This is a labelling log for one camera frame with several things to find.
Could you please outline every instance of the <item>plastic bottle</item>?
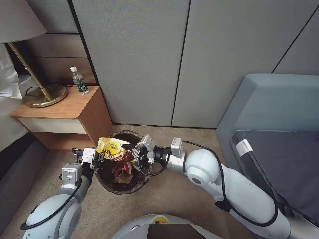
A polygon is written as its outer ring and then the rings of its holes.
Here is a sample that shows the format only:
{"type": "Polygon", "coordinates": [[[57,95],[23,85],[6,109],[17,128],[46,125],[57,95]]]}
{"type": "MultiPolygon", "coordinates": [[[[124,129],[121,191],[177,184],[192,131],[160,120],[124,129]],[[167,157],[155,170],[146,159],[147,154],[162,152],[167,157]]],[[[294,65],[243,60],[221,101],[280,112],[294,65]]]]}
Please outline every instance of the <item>plastic bottle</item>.
{"type": "Polygon", "coordinates": [[[79,93],[81,95],[86,95],[87,93],[89,93],[85,80],[83,79],[82,74],[77,71],[77,67],[72,66],[71,71],[73,72],[73,75],[72,75],[73,82],[76,85],[79,93]]]}

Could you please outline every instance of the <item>brass lamp base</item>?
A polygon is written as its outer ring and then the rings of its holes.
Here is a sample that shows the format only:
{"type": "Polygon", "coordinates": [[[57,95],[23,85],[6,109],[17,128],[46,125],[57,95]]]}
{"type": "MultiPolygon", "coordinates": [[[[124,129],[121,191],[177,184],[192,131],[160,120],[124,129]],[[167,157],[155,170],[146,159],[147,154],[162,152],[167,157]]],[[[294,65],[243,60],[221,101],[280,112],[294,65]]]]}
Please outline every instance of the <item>brass lamp base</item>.
{"type": "Polygon", "coordinates": [[[67,88],[63,85],[46,85],[43,89],[37,88],[28,93],[24,103],[31,108],[45,107],[58,103],[67,94],[67,88]]]}

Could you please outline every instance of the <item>trash can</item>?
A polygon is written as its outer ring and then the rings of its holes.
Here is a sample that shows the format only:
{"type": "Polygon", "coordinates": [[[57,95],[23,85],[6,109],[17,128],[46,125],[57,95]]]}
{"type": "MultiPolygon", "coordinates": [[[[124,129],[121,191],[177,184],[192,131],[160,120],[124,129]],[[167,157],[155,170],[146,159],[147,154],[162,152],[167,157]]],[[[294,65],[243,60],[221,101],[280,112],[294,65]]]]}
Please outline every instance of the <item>trash can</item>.
{"type": "MultiPolygon", "coordinates": [[[[124,140],[129,143],[137,144],[141,136],[138,133],[129,130],[123,130],[110,135],[111,138],[124,140]]],[[[144,186],[150,177],[145,176],[140,171],[132,167],[133,178],[129,184],[114,183],[114,175],[112,174],[113,168],[118,162],[114,162],[108,159],[104,159],[99,169],[95,172],[100,184],[109,192],[115,194],[130,194],[136,192],[138,189],[144,186]]],[[[145,173],[150,174],[152,172],[152,164],[147,161],[142,163],[142,169],[145,173]]]]}

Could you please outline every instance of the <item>wooden nightstand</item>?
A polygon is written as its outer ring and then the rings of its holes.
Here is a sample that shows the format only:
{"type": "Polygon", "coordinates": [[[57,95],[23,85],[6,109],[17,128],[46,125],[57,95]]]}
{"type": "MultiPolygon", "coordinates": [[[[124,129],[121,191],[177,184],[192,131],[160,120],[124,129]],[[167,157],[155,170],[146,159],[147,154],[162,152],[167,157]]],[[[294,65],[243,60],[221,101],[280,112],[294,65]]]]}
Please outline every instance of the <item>wooden nightstand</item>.
{"type": "Polygon", "coordinates": [[[43,108],[20,105],[10,113],[48,149],[96,147],[108,137],[112,122],[99,86],[80,95],[76,87],[62,101],[43,108]]]}

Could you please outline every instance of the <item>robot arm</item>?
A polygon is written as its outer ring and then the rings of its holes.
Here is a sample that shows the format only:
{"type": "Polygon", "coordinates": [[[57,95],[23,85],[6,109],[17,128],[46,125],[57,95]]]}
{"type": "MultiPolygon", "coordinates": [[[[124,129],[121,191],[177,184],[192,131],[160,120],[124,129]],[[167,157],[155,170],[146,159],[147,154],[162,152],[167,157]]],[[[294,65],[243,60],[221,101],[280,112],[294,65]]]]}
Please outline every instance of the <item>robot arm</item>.
{"type": "Polygon", "coordinates": [[[80,204],[92,183],[95,149],[85,148],[81,164],[68,163],[62,168],[63,185],[57,193],[40,203],[21,226],[23,238],[70,239],[80,216],[80,204]]]}
{"type": "Polygon", "coordinates": [[[216,206],[255,234],[277,239],[319,238],[316,226],[303,218],[286,218],[267,193],[236,170],[222,165],[209,150],[194,150],[187,156],[182,139],[174,138],[168,153],[167,148],[157,147],[149,135],[145,135],[139,145],[147,148],[149,163],[164,165],[166,162],[167,168],[186,175],[213,196],[216,206]]]}

